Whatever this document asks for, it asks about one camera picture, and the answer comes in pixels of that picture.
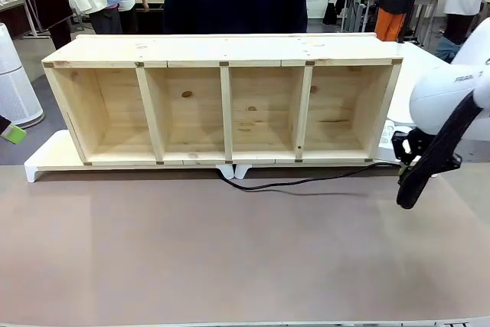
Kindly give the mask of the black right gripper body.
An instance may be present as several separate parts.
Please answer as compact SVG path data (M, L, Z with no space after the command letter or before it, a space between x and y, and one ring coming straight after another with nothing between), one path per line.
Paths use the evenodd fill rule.
M434 149L435 139L436 135L414 128L409 132L395 131L391 142L395 157L401 165L411 167L420 163L428 169L459 169L462 157L456 153L444 152L441 144Z

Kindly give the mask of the white power strip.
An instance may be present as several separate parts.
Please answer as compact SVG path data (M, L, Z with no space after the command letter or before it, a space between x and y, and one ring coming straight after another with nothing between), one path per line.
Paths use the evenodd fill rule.
M394 148L391 142L396 126L391 120L386 120L381 133L380 142L377 148L376 159L395 162L397 159L394 154Z

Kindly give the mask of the white cylindrical air purifier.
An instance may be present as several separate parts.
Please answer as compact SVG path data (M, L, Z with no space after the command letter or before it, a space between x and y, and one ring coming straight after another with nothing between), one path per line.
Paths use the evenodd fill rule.
M0 115L21 128L34 126L44 118L44 111L8 29L1 22Z

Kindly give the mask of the light wooden desk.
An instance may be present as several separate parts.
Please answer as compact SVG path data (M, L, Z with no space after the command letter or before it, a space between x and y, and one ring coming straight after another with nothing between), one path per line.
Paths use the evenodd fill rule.
M0 0L0 23L7 27L14 39L40 36L29 9L29 0Z

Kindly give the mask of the grey metal desk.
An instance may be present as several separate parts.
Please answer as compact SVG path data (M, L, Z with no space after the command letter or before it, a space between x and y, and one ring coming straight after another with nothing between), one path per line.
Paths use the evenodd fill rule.
M404 40L422 48L429 47L439 4L445 0L415 0ZM374 0L345 0L341 11L340 32L366 32Z

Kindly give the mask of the black hanging bag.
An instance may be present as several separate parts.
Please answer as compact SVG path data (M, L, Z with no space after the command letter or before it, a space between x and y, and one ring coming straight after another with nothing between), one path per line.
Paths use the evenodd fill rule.
M322 23L324 25L336 25L344 6L345 0L328 0Z

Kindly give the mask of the pine wood four-compartment shelf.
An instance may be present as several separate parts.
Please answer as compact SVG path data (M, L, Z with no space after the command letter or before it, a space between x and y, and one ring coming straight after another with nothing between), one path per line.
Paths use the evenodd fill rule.
M81 35L43 59L88 167L363 165L403 58L371 34Z

